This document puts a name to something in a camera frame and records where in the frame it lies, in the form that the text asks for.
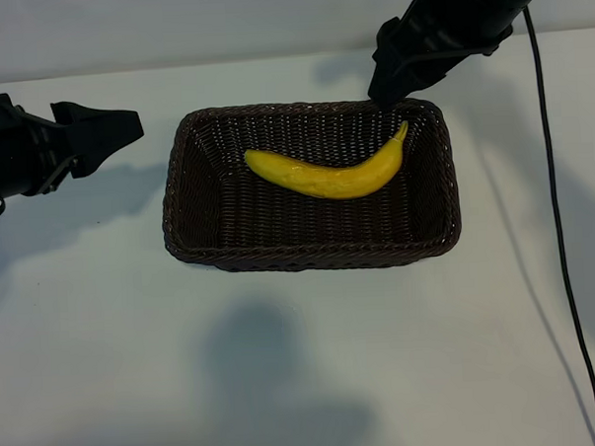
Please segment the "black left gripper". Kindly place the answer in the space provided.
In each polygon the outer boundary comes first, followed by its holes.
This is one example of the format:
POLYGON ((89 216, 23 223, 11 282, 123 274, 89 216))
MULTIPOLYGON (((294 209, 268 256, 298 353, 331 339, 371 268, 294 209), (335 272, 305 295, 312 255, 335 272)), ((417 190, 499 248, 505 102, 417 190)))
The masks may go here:
POLYGON ((0 197, 55 191, 70 172, 90 176, 112 154, 140 139, 136 111, 51 104, 55 122, 32 115, 0 95, 0 197), (72 148, 67 128, 77 132, 72 148))

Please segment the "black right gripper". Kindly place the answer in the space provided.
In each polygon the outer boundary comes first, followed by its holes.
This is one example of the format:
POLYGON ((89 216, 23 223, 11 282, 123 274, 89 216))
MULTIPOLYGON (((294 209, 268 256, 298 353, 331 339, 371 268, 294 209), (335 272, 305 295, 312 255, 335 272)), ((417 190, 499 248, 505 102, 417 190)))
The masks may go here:
POLYGON ((432 87, 463 61, 441 51, 487 49, 510 35, 506 0, 413 0, 402 19, 389 20, 376 35, 369 98, 395 104, 432 87), (406 60, 397 45, 400 30, 406 60))

